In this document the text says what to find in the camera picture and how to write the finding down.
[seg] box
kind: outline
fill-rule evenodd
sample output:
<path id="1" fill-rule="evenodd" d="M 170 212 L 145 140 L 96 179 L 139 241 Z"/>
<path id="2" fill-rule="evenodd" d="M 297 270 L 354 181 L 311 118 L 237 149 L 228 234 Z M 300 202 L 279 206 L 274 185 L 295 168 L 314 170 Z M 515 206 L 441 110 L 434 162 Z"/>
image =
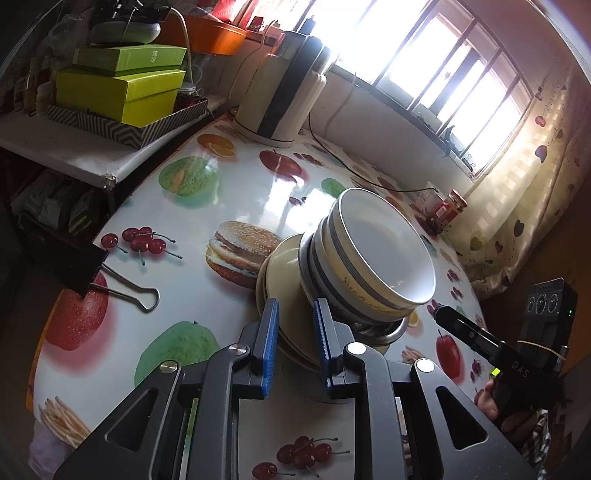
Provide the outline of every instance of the box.
<path id="1" fill-rule="evenodd" d="M 56 104 L 98 113 L 134 127 L 145 127 L 173 111 L 183 70 L 106 77 L 82 70 L 63 70 L 56 79 Z"/>
<path id="2" fill-rule="evenodd" d="M 140 149 L 175 128 L 200 117 L 205 113 L 206 108 L 207 99 L 202 98 L 196 105 L 174 112 L 145 127 L 132 127 L 110 118 L 76 112 L 55 105 L 50 105 L 47 109 L 47 118 Z"/>
<path id="3" fill-rule="evenodd" d="M 112 48 L 77 48 L 72 63 L 80 69 L 109 77 L 175 70 L 186 48 L 170 45 L 134 45 Z"/>

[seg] cherry print curtain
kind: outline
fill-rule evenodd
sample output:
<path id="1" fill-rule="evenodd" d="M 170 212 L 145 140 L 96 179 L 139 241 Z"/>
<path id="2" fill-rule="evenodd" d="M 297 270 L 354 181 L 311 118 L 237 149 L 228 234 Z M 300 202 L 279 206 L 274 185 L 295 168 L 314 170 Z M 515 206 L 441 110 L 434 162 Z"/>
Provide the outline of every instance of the cherry print curtain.
<path id="1" fill-rule="evenodd" d="M 591 85 L 574 59 L 557 61 L 504 154 L 446 231 L 480 299 L 511 285 L 590 166 Z"/>

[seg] cable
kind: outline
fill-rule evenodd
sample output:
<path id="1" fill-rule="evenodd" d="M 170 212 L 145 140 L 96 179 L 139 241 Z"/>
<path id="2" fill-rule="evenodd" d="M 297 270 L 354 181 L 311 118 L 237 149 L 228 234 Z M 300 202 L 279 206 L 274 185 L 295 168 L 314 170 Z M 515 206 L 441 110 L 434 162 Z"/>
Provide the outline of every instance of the cable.
<path id="1" fill-rule="evenodd" d="M 191 85 L 195 85 L 193 81 L 193 61 L 191 60 L 191 42 L 189 41 L 189 31 L 187 30 L 187 24 L 185 23 L 183 14 L 179 12 L 176 8 L 171 7 L 170 11 L 176 15 L 176 17 L 181 22 L 181 27 L 183 30 L 183 37 L 185 40 L 185 45 L 187 46 L 187 67 L 188 67 L 188 74 L 189 74 L 189 83 Z"/>
<path id="2" fill-rule="evenodd" d="M 555 354 L 558 358 L 560 358 L 561 360 L 565 361 L 566 358 L 564 358 L 562 355 L 560 355 L 559 353 L 555 352 L 554 350 L 552 350 L 551 348 L 548 348 L 544 345 L 540 345 L 539 343 L 534 343 L 534 342 L 527 342 L 525 340 L 517 340 L 517 343 L 524 343 L 526 345 L 532 345 L 532 346 L 536 346 L 539 347 L 541 349 L 546 350 L 547 352 L 553 353 Z"/>
<path id="3" fill-rule="evenodd" d="M 265 44 L 265 39 L 267 37 L 267 32 L 269 31 L 269 29 L 271 28 L 271 26 L 277 23 L 277 20 L 273 20 L 271 23 L 269 23 L 266 27 L 265 27 L 265 31 L 262 34 L 262 39 L 261 39 L 261 43 L 260 45 L 254 49 L 252 52 L 250 52 L 246 57 L 244 57 L 240 63 L 240 66 L 238 67 L 238 70 L 236 71 L 236 75 L 234 75 L 234 79 L 232 80 L 232 86 L 230 87 L 230 91 L 228 92 L 228 101 L 230 101 L 232 99 L 232 92 L 234 91 L 234 86 L 236 85 L 236 80 L 238 79 L 238 74 L 240 73 L 240 70 L 242 69 L 242 66 L 244 65 L 244 62 L 247 61 L 247 59 L 249 59 L 252 55 L 254 55 L 256 52 L 258 52 L 262 46 Z"/>
<path id="4" fill-rule="evenodd" d="M 353 81 L 351 82 L 351 89 L 349 90 L 349 93 L 347 94 L 347 96 L 343 100 L 343 103 L 341 103 L 339 105 L 339 107 L 335 110 L 335 112 L 326 121 L 326 127 L 324 129 L 323 137 L 326 137 L 326 132 L 329 130 L 330 124 L 333 122 L 335 117 L 340 113 L 340 111 L 343 109 L 343 107 L 346 105 L 346 103 L 349 101 L 349 99 L 353 95 L 353 91 L 355 91 L 355 82 L 356 81 L 357 81 L 357 69 L 355 69 L 355 71 L 353 72 Z"/>
<path id="5" fill-rule="evenodd" d="M 312 121 L 311 121 L 311 115 L 308 114 L 308 129 L 310 130 L 310 133 L 312 134 L 312 137 L 314 138 L 314 140 L 316 140 L 316 142 L 318 143 L 318 145 L 320 145 L 325 152 L 327 152 L 328 154 L 332 155 L 336 161 L 338 161 L 342 166 L 344 166 L 347 170 L 349 170 L 351 173 L 353 173 L 354 175 L 357 175 L 360 179 L 364 179 L 367 183 L 374 185 L 376 187 L 379 187 L 381 189 L 384 190 L 388 190 L 389 192 L 397 192 L 397 193 L 413 193 L 413 192 L 426 192 L 427 190 L 434 190 L 435 192 L 437 192 L 437 189 L 434 189 L 433 187 L 429 187 L 426 189 L 417 189 L 417 190 L 396 190 L 396 189 L 389 189 L 387 187 L 385 187 L 384 185 L 380 184 L 380 183 L 374 183 L 371 180 L 366 179 L 363 175 L 360 175 L 359 173 L 357 173 L 355 170 L 351 170 L 346 164 L 345 162 L 343 162 L 337 155 L 335 155 L 334 153 L 332 153 L 328 148 L 326 148 L 324 146 L 324 144 L 318 140 L 316 138 L 316 135 L 314 135 L 314 132 L 312 131 Z"/>
<path id="6" fill-rule="evenodd" d="M 137 11 L 137 8 L 133 7 L 133 10 L 131 11 L 131 13 L 129 14 L 129 18 L 127 19 L 127 24 L 125 25 L 125 28 L 123 30 L 123 34 L 121 35 L 121 41 L 119 43 L 121 43 L 123 45 L 123 41 L 125 38 L 125 34 L 127 33 L 127 28 L 129 27 L 129 23 L 131 22 L 131 17 L 134 16 L 134 13 Z"/>

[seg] window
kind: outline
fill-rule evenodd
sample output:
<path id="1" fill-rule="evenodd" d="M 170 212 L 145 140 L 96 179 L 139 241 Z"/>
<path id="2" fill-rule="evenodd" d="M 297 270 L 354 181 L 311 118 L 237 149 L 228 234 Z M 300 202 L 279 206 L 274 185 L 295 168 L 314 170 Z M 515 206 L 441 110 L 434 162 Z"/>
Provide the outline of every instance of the window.
<path id="1" fill-rule="evenodd" d="M 533 97 L 508 52 L 459 0 L 259 5 L 255 15 L 278 18 L 284 30 L 313 16 L 312 34 L 339 53 L 339 67 L 355 72 L 370 92 L 394 100 L 475 174 L 495 157 Z"/>

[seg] green box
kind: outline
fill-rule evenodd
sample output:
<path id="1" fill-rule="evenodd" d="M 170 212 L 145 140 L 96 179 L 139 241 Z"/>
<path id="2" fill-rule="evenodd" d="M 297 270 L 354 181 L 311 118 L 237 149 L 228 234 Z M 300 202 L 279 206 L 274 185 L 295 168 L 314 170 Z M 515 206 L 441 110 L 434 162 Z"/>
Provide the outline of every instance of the green box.
<path id="1" fill-rule="evenodd" d="M 72 63 L 83 70 L 119 77 L 142 72 L 178 69 L 186 48 L 171 45 L 134 45 L 77 48 Z"/>
<path id="2" fill-rule="evenodd" d="M 144 127 L 172 113 L 184 75 L 183 70 L 165 70 L 106 77 L 82 70 L 63 70 L 56 77 L 56 103 Z"/>

